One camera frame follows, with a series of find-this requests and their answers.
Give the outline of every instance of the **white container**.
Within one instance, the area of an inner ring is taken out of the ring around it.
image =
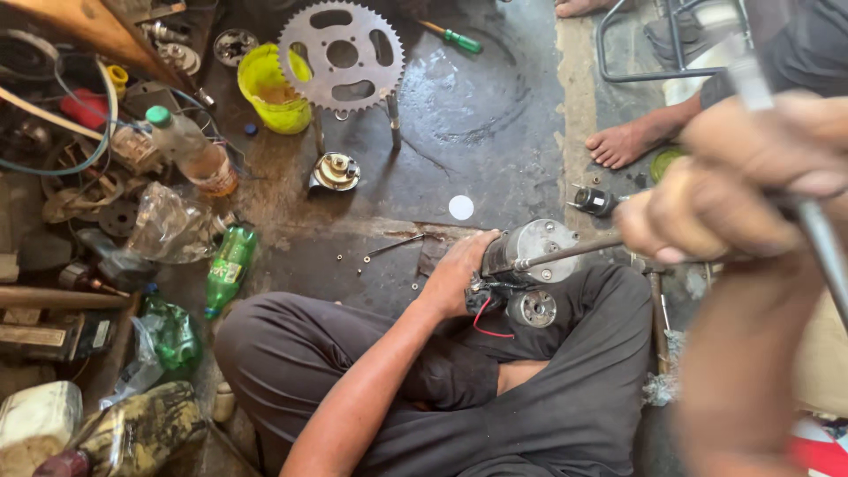
[[[12,394],[0,407],[0,475],[31,477],[62,452],[82,419],[82,393],[55,381]]]

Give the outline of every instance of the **man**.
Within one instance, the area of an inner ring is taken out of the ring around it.
[[[556,12],[560,17],[615,4],[606,0],[559,2]],[[746,6],[762,66],[774,91],[803,88],[825,97],[848,94],[848,56],[843,54],[848,50],[848,0],[762,0],[746,2]],[[619,169],[674,139],[699,113],[732,94],[728,76],[715,75],[681,104],[589,136],[586,148],[598,164]]]
[[[284,293],[232,311],[215,355],[265,454],[294,441],[281,475],[633,472],[650,348],[650,289],[634,270],[591,268],[552,287],[548,328],[493,311],[479,327],[514,338],[470,326],[432,336],[467,314],[464,289],[498,235],[455,244],[397,321]]]

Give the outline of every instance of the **green plastic bottle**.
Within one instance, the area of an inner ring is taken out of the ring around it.
[[[230,227],[226,231],[206,277],[206,319],[216,319],[236,296],[255,248],[255,233],[241,227]]]

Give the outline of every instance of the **metal sprocket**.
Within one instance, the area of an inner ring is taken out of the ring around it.
[[[332,25],[317,29],[310,23],[316,14],[343,10],[350,14],[348,25]],[[377,62],[377,51],[370,39],[374,30],[382,31],[392,49],[392,64],[382,66]],[[359,58],[349,68],[333,65],[327,57],[327,49],[335,41],[350,42],[356,47]],[[313,76],[309,81],[300,81],[282,52],[294,43],[306,47],[307,60]],[[288,83],[312,104],[336,112],[357,111],[376,106],[382,99],[398,90],[404,74],[404,50],[400,38],[392,26],[374,11],[348,2],[324,2],[311,5],[296,13],[280,33],[280,68]],[[374,92],[366,98],[349,101],[335,99],[332,89],[336,86],[354,85],[370,81]]]

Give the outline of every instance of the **screwdriver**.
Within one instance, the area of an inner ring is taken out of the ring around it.
[[[434,25],[429,21],[418,20],[418,23],[424,25],[430,30],[435,31],[436,33],[441,35],[445,40],[449,42],[454,42],[472,53],[480,53],[480,50],[483,49],[483,47],[480,46],[480,42],[478,42],[477,40],[472,40],[468,36],[460,35],[459,33],[453,30],[445,30],[441,26]]]

